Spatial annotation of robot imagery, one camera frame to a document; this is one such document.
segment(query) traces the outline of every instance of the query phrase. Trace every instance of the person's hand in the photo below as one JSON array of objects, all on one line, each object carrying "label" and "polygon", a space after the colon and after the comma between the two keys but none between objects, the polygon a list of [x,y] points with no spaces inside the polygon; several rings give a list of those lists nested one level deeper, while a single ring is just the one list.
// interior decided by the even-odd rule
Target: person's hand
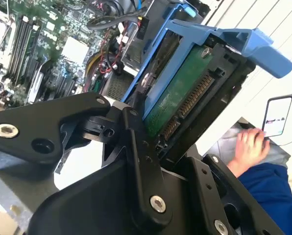
[{"label": "person's hand", "polygon": [[267,156],[270,145],[269,141],[264,143],[264,137],[265,133],[260,129],[244,130],[238,134],[235,157],[228,164],[228,168],[236,177]]}]

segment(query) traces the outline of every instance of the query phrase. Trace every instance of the blue jacket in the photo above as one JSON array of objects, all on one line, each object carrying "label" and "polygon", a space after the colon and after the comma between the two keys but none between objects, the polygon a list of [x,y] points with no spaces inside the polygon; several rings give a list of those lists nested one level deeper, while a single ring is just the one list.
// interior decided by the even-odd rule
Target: blue jacket
[{"label": "blue jacket", "polygon": [[292,235],[292,192],[287,169],[264,163],[250,168],[239,180],[286,235]]}]

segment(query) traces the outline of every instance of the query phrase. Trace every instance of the silver screw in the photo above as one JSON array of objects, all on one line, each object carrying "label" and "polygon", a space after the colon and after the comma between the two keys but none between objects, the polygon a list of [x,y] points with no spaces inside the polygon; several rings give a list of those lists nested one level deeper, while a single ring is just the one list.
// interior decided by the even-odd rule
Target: silver screw
[{"label": "silver screw", "polygon": [[218,219],[215,220],[215,227],[221,235],[228,235],[229,234],[226,226]]},{"label": "silver screw", "polygon": [[210,54],[210,48],[209,47],[207,47],[207,48],[205,48],[205,50],[203,50],[203,52],[201,53],[201,57],[202,58],[205,58],[207,55],[209,55]]},{"label": "silver screw", "polygon": [[213,156],[213,160],[215,161],[215,163],[219,162],[219,160],[218,160],[218,158],[216,156]]},{"label": "silver screw", "polygon": [[161,197],[159,197],[159,196],[157,196],[157,195],[152,196],[152,197],[150,198],[150,204],[151,204],[151,207],[152,207],[155,211],[157,211],[158,213],[163,213],[163,212],[166,211],[166,204],[165,204],[165,201],[164,201]]},{"label": "silver screw", "polygon": [[138,113],[135,110],[130,110],[130,113],[133,114],[134,116],[138,115]]},{"label": "silver screw", "polygon": [[100,103],[100,104],[105,104],[105,101],[104,101],[103,99],[97,98],[96,100],[97,100],[97,102]]},{"label": "silver screw", "polygon": [[11,139],[18,135],[19,130],[11,124],[0,124],[0,137]]}]

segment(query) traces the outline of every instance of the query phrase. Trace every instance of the smartphone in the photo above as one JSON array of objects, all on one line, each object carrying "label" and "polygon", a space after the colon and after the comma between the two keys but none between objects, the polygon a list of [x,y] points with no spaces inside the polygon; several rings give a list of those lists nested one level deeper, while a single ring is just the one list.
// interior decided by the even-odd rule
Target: smartphone
[{"label": "smartphone", "polygon": [[266,137],[279,136],[283,133],[291,103],[291,96],[268,100],[263,123],[263,131],[265,131]]}]

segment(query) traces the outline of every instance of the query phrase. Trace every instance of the motherboard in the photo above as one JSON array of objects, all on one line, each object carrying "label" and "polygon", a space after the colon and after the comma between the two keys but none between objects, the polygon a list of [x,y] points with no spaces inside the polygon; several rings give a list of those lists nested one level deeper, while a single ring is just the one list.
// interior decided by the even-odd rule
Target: motherboard
[{"label": "motherboard", "polygon": [[77,94],[105,30],[96,1],[0,0],[0,109]]}]

